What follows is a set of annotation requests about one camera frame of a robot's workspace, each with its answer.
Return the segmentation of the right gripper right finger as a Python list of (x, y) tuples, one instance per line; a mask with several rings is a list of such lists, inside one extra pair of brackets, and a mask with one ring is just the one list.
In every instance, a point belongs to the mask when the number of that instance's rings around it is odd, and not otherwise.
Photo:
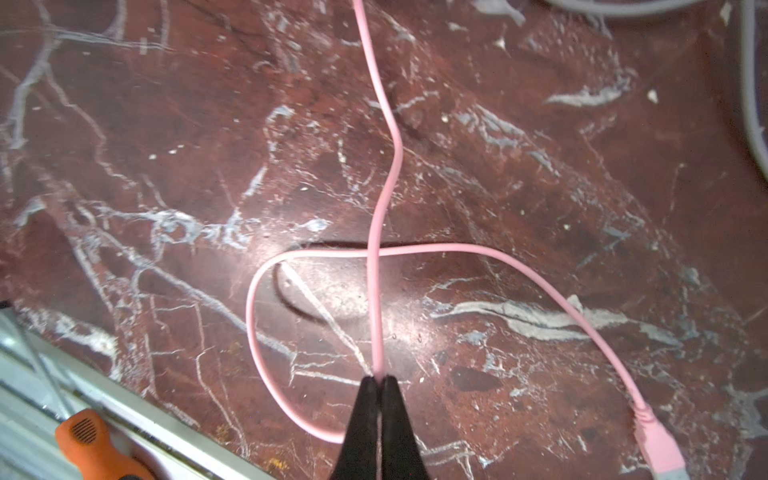
[(397, 379), (388, 375), (381, 387), (383, 479), (430, 478), (422, 460)]

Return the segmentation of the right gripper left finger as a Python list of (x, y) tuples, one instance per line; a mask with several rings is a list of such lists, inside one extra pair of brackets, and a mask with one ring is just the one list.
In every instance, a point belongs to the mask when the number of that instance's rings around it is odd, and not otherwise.
[(330, 479), (376, 479), (378, 444), (378, 384), (362, 379)]

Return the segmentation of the orange handled screwdriver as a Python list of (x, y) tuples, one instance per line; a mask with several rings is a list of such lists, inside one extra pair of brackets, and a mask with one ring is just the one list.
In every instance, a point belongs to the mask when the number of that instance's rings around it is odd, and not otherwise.
[(122, 453), (112, 442), (104, 419), (93, 409), (75, 412), (31, 344), (28, 335), (14, 321), (7, 320), (23, 346), (35, 373), (53, 395), (64, 421), (55, 429), (59, 450), (80, 472), (83, 479), (154, 479), (148, 467)]

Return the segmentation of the aluminium front rail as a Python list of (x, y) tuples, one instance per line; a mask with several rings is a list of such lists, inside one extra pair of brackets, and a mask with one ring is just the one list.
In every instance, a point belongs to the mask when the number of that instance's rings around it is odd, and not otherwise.
[(33, 333), (1, 305), (1, 476), (78, 479), (55, 429), (91, 408), (117, 449), (158, 479), (266, 479), (268, 473)]

